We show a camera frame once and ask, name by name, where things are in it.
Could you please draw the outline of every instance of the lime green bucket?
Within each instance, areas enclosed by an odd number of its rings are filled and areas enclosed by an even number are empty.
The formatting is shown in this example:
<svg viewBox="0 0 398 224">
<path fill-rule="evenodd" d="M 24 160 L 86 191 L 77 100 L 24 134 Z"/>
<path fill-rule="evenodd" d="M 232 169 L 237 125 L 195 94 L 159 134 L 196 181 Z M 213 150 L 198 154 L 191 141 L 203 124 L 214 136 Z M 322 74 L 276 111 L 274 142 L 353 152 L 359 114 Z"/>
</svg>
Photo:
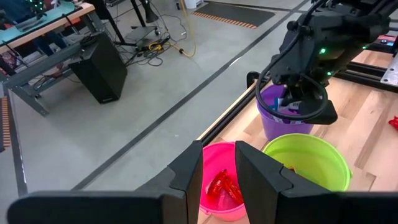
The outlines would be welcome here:
<svg viewBox="0 0 398 224">
<path fill-rule="evenodd" d="M 328 142 L 309 134 L 286 134 L 263 153 L 294 167 L 296 173 L 331 191 L 348 189 L 352 173 L 343 156 Z"/>
</svg>

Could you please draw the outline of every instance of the pink bucket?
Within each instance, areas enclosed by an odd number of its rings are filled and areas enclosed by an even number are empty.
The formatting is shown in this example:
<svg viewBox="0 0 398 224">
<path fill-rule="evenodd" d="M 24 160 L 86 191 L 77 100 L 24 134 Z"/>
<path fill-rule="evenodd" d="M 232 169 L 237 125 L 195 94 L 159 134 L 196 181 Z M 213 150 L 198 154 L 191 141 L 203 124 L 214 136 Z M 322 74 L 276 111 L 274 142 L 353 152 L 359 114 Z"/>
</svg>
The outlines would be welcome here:
<svg viewBox="0 0 398 224">
<path fill-rule="evenodd" d="M 233 182 L 238 185 L 235 168 L 235 143 L 219 142 L 203 148 L 203 179 L 201 184 L 200 209 L 207 215 L 214 215 L 224 221 L 236 221 L 246 214 L 244 204 L 236 205 L 222 190 L 218 203 L 207 199 L 206 188 L 214 177 L 226 169 Z"/>
</svg>

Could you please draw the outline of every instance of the red toy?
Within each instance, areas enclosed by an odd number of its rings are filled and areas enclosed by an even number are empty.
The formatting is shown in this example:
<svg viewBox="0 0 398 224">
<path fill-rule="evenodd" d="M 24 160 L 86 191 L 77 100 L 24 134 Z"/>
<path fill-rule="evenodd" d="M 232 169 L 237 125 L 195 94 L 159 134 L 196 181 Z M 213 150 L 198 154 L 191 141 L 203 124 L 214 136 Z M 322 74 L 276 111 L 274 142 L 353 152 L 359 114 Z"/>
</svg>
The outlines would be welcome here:
<svg viewBox="0 0 398 224">
<path fill-rule="evenodd" d="M 235 203 L 237 203 L 238 205 L 243 204 L 243 196 L 241 190 L 232 182 L 232 179 L 228 176 L 226 176 L 224 180 L 224 189 L 228 193 L 228 195 L 231 196 L 232 200 Z"/>
<path fill-rule="evenodd" d="M 210 200 L 215 200 L 220 196 L 221 189 L 223 188 L 223 183 L 226 178 L 226 169 L 219 172 L 216 177 L 211 181 L 210 186 L 207 190 L 207 197 Z"/>
<path fill-rule="evenodd" d="M 390 120 L 388 123 L 398 130 L 398 117 L 394 116 L 394 119 Z"/>
</svg>

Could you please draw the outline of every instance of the concrete floor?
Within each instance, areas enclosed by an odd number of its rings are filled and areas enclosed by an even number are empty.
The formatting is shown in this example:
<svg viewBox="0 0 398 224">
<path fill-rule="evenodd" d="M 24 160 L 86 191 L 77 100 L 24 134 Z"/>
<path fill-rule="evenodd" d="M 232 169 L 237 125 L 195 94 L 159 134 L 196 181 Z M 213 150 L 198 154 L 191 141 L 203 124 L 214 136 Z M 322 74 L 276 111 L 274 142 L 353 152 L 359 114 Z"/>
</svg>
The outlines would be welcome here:
<svg viewBox="0 0 398 224">
<path fill-rule="evenodd" d="M 222 1 L 295 12 L 310 7 L 301 0 Z M 152 2 L 161 14 L 182 18 L 174 1 Z M 123 35 L 139 25 L 131 8 L 129 1 L 109 8 L 114 17 L 122 14 L 118 26 Z M 43 93 L 42 103 L 50 111 L 43 118 L 12 95 L 28 191 L 134 190 L 156 175 L 245 90 L 247 72 L 262 70 L 278 52 L 286 23 L 299 14 L 273 12 L 255 30 L 190 16 L 197 54 L 189 59 L 170 49 L 162 54 L 160 67 L 128 67 L 122 97 L 114 103 L 99 105 L 82 84 L 65 80 Z M 181 38 L 178 19 L 164 20 L 172 37 Z M 193 50 L 189 36 L 178 44 Z M 111 166 L 101 166 L 104 162 Z M 8 150 L 0 154 L 0 223 L 18 197 L 15 179 Z"/>
</svg>

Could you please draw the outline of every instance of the wooden surface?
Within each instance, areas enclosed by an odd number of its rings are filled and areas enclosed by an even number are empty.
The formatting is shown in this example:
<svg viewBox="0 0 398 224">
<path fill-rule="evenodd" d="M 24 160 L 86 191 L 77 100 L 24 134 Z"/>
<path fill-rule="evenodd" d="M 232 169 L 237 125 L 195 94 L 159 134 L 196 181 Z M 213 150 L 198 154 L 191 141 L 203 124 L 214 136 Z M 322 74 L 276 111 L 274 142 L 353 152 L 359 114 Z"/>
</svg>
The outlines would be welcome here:
<svg viewBox="0 0 398 224">
<path fill-rule="evenodd" d="M 80 9 L 79 11 L 74 12 L 74 13 L 72 13 L 72 14 L 70 14 L 68 16 L 68 18 L 71 21 L 74 20 L 74 19 L 77 19 L 77 18 L 79 18 L 81 16 L 84 16 L 85 14 L 95 10 L 95 8 L 94 8 L 94 6 L 92 4 L 81 3 L 79 6 L 81 6 L 82 9 Z M 17 40 L 14 40 L 14 41 L 10 42 L 8 44 L 8 46 L 10 46 L 10 48 L 14 49 L 14 48 L 26 43 L 26 42 L 29 42 L 29 41 L 35 39 L 38 36 L 41 36 L 43 34 L 46 34 L 46 33 L 50 32 L 51 30 L 54 30 L 54 29 L 56 29 L 56 28 L 58 28 L 60 26 L 64 26 L 65 24 L 69 24 L 69 22 L 68 22 L 68 20 L 66 18 L 59 19 L 59 20 L 57 20 L 57 21 L 55 21 L 55 22 L 53 22 L 53 23 L 51 23 L 51 24 L 49 24 L 49 25 L 47 25 L 47 26 L 45 26 L 45 27 L 43 27 L 41 29 L 33 31 L 33 32 L 23 36 L 23 37 L 18 38 Z M 8 47 L 4 45 L 4 46 L 0 47 L 0 54 L 2 54 L 4 52 L 7 52 L 8 50 L 9 50 Z"/>
<path fill-rule="evenodd" d="M 353 61 L 388 67 L 391 60 L 391 54 L 365 50 Z M 330 142 L 344 156 L 353 171 L 349 190 L 397 191 L 398 131 L 387 121 L 398 116 L 398 94 L 337 78 L 332 78 L 326 89 L 339 117 L 329 126 L 314 126 L 311 134 Z M 237 140 L 246 141 L 257 149 L 262 149 L 268 142 L 255 99 L 214 142 Z M 199 212 L 198 223 L 227 222 Z M 249 221 L 246 216 L 233 223 Z"/>
</svg>

